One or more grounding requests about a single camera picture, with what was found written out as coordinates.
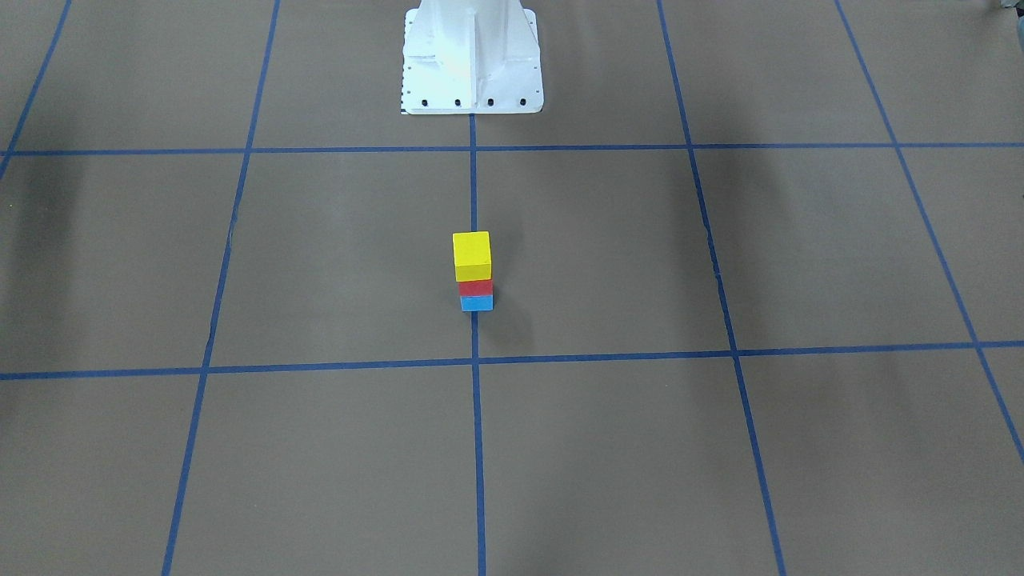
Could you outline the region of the white pedestal column base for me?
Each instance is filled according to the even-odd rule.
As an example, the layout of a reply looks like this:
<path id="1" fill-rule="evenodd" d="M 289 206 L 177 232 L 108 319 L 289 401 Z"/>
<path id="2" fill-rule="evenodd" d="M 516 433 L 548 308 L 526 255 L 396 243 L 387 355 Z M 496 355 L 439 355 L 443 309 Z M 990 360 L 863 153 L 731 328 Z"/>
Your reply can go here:
<path id="1" fill-rule="evenodd" d="M 538 18 L 521 2 L 422 1 L 403 22 L 403 114 L 544 109 Z"/>

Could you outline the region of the yellow cube block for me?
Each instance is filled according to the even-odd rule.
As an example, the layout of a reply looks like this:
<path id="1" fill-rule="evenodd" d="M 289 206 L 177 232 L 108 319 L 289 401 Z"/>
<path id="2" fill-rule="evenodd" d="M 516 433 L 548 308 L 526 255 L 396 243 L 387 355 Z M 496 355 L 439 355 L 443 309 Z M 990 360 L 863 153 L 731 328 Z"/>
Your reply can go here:
<path id="1" fill-rule="evenodd" d="M 489 232 L 454 233 L 451 235 L 451 247 L 453 247 L 454 273 L 458 283 L 493 278 Z"/>

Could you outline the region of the blue cube block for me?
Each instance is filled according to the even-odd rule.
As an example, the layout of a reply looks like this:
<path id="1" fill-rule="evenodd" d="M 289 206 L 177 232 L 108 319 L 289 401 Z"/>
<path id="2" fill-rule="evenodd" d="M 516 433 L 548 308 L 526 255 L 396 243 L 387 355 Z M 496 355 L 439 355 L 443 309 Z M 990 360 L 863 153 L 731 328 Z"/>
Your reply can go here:
<path id="1" fill-rule="evenodd" d="M 492 294 L 461 296 L 459 300 L 460 307 L 463 311 L 490 311 L 494 308 L 494 296 Z"/>

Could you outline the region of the red cube block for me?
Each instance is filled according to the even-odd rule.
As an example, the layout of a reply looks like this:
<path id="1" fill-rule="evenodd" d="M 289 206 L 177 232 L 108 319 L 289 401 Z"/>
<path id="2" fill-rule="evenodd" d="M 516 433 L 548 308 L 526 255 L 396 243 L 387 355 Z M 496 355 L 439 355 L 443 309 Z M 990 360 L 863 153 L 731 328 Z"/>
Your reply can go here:
<path id="1" fill-rule="evenodd" d="M 494 295 L 494 281 L 492 278 L 458 282 L 457 288 L 460 298 L 490 298 Z"/>

